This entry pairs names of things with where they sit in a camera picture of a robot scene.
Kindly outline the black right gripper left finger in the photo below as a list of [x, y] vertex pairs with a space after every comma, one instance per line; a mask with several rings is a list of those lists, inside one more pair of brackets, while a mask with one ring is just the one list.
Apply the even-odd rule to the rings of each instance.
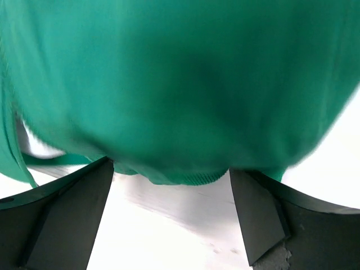
[[1, 199], [1, 269], [86, 269], [114, 174], [103, 157]]

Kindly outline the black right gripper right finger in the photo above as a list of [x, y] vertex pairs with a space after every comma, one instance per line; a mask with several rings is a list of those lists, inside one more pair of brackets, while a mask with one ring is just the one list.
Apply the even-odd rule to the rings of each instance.
[[359, 209], [311, 197], [257, 171], [229, 171], [253, 269], [359, 269]]

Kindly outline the green jacket with white lining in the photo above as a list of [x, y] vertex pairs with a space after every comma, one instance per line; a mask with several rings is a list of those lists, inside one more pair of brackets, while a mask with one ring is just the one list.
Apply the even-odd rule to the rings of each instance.
[[157, 185], [281, 178], [358, 84], [358, 1], [2, 1], [1, 172], [23, 120]]

